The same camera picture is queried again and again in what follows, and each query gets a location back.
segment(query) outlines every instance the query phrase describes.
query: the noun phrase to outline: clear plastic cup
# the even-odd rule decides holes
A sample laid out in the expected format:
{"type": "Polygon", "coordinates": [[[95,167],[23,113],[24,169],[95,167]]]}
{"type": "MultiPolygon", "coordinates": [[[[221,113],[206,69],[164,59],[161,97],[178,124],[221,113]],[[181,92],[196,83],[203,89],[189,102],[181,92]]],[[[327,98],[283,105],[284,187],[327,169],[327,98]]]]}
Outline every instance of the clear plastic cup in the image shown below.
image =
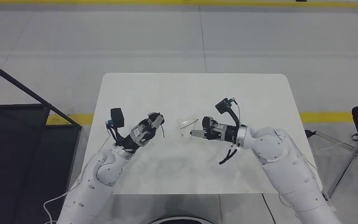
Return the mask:
{"type": "Polygon", "coordinates": [[[182,142],[187,143],[191,140],[190,131],[195,130],[198,122],[196,114],[177,120],[177,128],[182,142]]]}

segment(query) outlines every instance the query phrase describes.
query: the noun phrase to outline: white tabletop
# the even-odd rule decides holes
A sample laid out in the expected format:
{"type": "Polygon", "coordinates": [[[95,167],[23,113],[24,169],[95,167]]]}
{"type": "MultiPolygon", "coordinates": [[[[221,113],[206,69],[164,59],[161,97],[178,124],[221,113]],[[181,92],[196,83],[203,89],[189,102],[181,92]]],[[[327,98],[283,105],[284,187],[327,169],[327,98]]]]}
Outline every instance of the white tabletop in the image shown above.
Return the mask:
{"type": "MultiPolygon", "coordinates": [[[[124,167],[115,194],[237,194],[277,193],[251,150],[219,165],[230,143],[192,138],[181,141],[177,119],[196,114],[234,125],[215,105],[235,97],[241,121],[254,129],[283,128],[315,165],[287,78],[282,74],[108,73],[102,80],[89,135],[85,165],[108,134],[111,108],[122,108],[129,134],[152,111],[164,115],[164,133],[157,135],[124,167]]],[[[106,146],[112,144],[110,138],[106,146]]]]}

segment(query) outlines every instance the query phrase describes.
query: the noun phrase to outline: gray floor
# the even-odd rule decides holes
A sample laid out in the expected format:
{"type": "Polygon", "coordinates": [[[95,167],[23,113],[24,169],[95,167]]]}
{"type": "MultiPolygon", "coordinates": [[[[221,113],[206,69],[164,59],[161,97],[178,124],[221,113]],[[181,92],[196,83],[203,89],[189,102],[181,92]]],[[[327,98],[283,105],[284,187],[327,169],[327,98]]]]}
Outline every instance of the gray floor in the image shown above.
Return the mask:
{"type": "MultiPolygon", "coordinates": [[[[350,111],[358,105],[357,36],[356,10],[1,6],[0,67],[67,114],[94,112],[107,72],[282,73],[300,112],[350,111]]],[[[32,102],[0,81],[0,104],[32,102]]],[[[305,126],[348,141],[356,132],[351,123],[305,126]]],[[[82,132],[74,176],[90,129],[82,132]]],[[[315,152],[331,146],[309,141],[315,152]]],[[[326,185],[347,157],[338,147],[317,152],[326,185]]],[[[358,220],[357,177],[355,164],[332,198],[346,224],[358,220]]],[[[276,223],[299,223],[277,194],[265,197],[276,223]]],[[[95,223],[142,224],[172,215],[273,223],[260,194],[119,195],[95,223]]]]}

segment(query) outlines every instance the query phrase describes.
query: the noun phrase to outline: yellow floor line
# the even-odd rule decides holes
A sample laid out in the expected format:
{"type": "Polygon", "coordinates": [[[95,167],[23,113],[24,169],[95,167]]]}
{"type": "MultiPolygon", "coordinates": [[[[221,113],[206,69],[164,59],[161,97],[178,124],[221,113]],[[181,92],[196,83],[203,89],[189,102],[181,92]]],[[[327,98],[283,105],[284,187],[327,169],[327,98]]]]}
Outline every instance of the yellow floor line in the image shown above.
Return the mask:
{"type": "Polygon", "coordinates": [[[358,8],[358,2],[270,2],[235,0],[0,0],[0,4],[166,4],[202,6],[258,6],[258,7],[338,7],[358,8]]]}
{"type": "MultiPolygon", "coordinates": [[[[93,114],[69,114],[68,116],[80,125],[91,125],[93,121],[93,114]]],[[[350,112],[303,112],[300,113],[300,117],[303,123],[353,122],[352,114],[350,112]]],[[[70,123],[57,114],[50,114],[47,119],[47,124],[54,125],[70,123]]]]}

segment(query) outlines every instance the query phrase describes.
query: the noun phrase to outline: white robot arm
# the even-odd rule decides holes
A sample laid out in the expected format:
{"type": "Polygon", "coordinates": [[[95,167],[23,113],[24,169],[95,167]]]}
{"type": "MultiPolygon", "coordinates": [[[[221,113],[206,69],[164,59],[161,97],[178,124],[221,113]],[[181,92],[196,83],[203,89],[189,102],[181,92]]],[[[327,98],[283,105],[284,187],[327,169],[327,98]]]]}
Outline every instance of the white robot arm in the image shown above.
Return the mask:
{"type": "MultiPolygon", "coordinates": [[[[216,105],[222,114],[228,112],[236,126],[219,124],[211,117],[202,120],[204,130],[192,130],[195,137],[227,141],[244,149],[252,149],[272,186],[290,204],[302,223],[341,224],[336,214],[323,197],[304,155],[290,136],[282,129],[262,128],[258,131],[240,125],[232,111],[231,102],[224,99],[216,105]]],[[[227,155],[222,162],[231,158],[227,155]]]]}
{"type": "Polygon", "coordinates": [[[96,153],[88,162],[66,196],[57,224],[89,224],[111,197],[122,168],[156,134],[164,117],[150,113],[123,138],[117,128],[124,126],[121,109],[111,110],[112,119],[106,125],[116,143],[96,153]]]}

